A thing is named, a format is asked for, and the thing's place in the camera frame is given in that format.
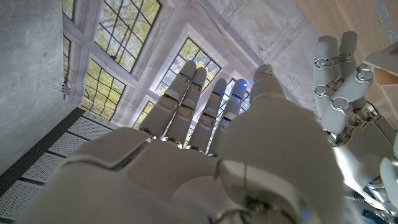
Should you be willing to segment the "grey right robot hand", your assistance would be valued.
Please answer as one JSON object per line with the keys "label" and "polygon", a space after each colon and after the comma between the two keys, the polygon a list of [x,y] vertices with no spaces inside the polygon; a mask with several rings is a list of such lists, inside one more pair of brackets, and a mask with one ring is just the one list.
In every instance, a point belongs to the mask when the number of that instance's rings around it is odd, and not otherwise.
{"label": "grey right robot hand", "polygon": [[65,159],[19,223],[342,223],[343,176],[268,63],[215,157],[119,128]]}

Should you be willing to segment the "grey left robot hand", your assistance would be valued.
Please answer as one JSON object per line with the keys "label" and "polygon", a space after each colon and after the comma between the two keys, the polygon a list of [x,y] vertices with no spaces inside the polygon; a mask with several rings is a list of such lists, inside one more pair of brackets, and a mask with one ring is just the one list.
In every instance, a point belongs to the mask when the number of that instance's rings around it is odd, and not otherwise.
{"label": "grey left robot hand", "polygon": [[378,75],[397,76],[397,44],[354,59],[357,34],[318,39],[313,94],[344,183],[385,216],[397,217],[397,129],[364,98]]}

